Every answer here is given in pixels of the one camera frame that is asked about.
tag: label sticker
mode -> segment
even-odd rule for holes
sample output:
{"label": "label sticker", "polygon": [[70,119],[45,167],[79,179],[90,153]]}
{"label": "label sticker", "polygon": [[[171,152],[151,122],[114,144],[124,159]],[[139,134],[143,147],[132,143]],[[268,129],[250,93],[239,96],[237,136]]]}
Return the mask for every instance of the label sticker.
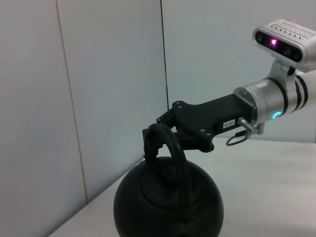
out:
{"label": "label sticker", "polygon": [[223,123],[223,129],[228,128],[228,127],[233,126],[233,125],[235,125],[235,119]]}

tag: white wall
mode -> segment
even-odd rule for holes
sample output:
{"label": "white wall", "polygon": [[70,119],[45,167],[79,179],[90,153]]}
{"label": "white wall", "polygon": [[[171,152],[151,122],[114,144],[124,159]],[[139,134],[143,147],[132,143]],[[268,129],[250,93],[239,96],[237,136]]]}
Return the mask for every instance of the white wall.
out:
{"label": "white wall", "polygon": [[55,0],[0,4],[0,236],[47,236],[85,205]]}
{"label": "white wall", "polygon": [[142,159],[167,110],[160,0],[58,1],[88,200]]}
{"label": "white wall", "polygon": [[[203,103],[263,79],[273,58],[253,45],[253,30],[280,18],[314,29],[315,10],[314,0],[162,0],[170,105]],[[268,122],[253,138],[313,143],[315,112],[309,107]]]}

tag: black cable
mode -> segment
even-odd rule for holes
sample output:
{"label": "black cable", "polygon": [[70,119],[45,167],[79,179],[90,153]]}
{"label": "black cable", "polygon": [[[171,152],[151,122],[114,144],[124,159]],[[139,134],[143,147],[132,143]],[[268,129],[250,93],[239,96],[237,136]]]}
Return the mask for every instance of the black cable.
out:
{"label": "black cable", "polygon": [[[246,133],[247,133],[246,130],[236,133],[234,136],[232,136],[230,139],[227,140],[226,146],[231,147],[231,146],[234,146],[234,145],[237,145],[239,143],[242,143],[242,142],[246,141],[248,139],[248,138],[246,138]],[[230,143],[233,139],[235,139],[237,137],[241,137],[241,136],[245,136],[245,138],[241,139],[239,141]]]}

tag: white table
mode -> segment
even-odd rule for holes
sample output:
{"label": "white table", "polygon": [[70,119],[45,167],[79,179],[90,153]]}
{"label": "white table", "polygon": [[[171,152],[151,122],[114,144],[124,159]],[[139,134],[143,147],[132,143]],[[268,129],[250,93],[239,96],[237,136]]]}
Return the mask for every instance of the white table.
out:
{"label": "white table", "polygon": [[[186,151],[222,194],[220,237],[316,237],[316,144],[225,142],[214,139],[211,153]],[[168,155],[167,149],[160,154]],[[51,237],[119,237],[113,200],[121,179]]]}

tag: camera lens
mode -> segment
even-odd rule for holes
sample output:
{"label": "camera lens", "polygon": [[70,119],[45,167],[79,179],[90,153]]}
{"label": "camera lens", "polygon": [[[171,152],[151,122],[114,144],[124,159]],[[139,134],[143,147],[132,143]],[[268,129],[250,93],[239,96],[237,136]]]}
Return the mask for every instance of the camera lens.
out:
{"label": "camera lens", "polygon": [[257,40],[258,43],[261,43],[262,40],[263,40],[262,34],[258,34],[256,40]]}
{"label": "camera lens", "polygon": [[299,55],[298,53],[296,53],[296,54],[294,55],[294,59],[295,59],[295,62],[299,62],[299,61],[302,60],[302,56]]}
{"label": "camera lens", "polygon": [[270,37],[266,37],[266,40],[265,40],[266,47],[270,47],[270,40],[271,40]]}
{"label": "camera lens", "polygon": [[291,50],[290,47],[286,47],[286,48],[284,49],[284,54],[285,54],[286,56],[289,56],[291,53],[292,53],[292,50]]}

